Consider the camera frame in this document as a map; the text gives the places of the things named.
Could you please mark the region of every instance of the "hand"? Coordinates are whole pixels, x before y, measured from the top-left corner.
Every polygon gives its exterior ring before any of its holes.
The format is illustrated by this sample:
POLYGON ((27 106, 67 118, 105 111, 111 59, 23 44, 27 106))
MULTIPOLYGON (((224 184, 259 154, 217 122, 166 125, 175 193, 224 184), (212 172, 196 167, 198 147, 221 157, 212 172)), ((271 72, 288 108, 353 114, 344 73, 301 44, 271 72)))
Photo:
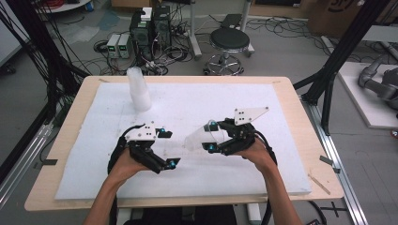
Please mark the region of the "hand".
POLYGON ((120 155, 107 179, 121 186, 139 171, 146 170, 148 170, 148 168, 134 160, 130 156, 129 148, 126 148, 123 150, 123 153, 120 155))
POLYGON ((235 155, 242 156, 254 163, 261 173, 268 171, 271 167, 276 167, 263 142, 258 138, 255 138, 254 143, 248 149, 239 151, 235 155))

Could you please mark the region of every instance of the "black metal pole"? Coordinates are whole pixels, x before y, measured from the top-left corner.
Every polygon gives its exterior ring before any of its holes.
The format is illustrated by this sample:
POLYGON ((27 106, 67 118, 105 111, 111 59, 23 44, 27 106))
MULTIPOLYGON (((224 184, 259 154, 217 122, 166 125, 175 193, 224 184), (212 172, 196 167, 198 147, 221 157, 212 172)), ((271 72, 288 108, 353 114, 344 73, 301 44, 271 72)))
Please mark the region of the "black metal pole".
POLYGON ((361 7, 360 12, 354 21, 348 27, 347 31, 343 34, 341 41, 336 46, 336 49, 330 55, 322 69, 310 78, 294 84, 294 87, 298 89, 302 86, 313 83, 308 92, 302 96, 302 99, 314 105, 317 104, 317 101, 324 92, 328 92, 324 98, 324 108, 322 111, 322 128, 328 135, 329 111, 333 88, 333 85, 330 83, 334 82, 335 77, 346 59, 361 42, 389 1, 390 0, 367 0, 361 7))

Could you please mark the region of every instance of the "wrist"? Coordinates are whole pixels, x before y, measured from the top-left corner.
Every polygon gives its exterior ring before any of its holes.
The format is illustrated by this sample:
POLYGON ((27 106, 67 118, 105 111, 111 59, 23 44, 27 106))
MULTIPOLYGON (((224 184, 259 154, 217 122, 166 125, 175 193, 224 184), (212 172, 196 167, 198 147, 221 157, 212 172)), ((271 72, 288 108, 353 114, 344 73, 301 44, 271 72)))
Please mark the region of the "wrist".
POLYGON ((103 185, 108 189, 115 189, 117 191, 125 182, 126 180, 116 180, 112 176, 108 176, 103 185))

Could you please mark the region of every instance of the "office stool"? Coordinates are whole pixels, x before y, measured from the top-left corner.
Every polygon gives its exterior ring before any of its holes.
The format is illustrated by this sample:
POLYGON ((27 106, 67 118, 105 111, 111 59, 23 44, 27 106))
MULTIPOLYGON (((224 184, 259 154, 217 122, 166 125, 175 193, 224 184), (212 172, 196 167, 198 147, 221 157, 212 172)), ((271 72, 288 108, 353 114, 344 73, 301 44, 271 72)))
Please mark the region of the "office stool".
POLYGON ((243 72, 240 61, 230 55, 230 53, 241 53, 248 49, 250 39, 243 31, 220 28, 211 33, 210 44, 213 48, 222 51, 222 54, 211 56, 207 61, 207 67, 203 70, 205 75, 210 72, 217 75, 237 75, 243 72))

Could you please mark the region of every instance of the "caster wheel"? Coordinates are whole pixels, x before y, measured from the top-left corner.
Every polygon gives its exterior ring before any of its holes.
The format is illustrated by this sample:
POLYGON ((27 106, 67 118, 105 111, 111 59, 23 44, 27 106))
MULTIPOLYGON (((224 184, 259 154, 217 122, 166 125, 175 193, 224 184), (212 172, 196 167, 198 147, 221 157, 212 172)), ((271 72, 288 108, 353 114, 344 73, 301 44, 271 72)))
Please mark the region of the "caster wheel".
POLYGON ((204 69, 203 69, 203 73, 204 73, 205 75, 210 74, 210 69, 204 68, 204 69))

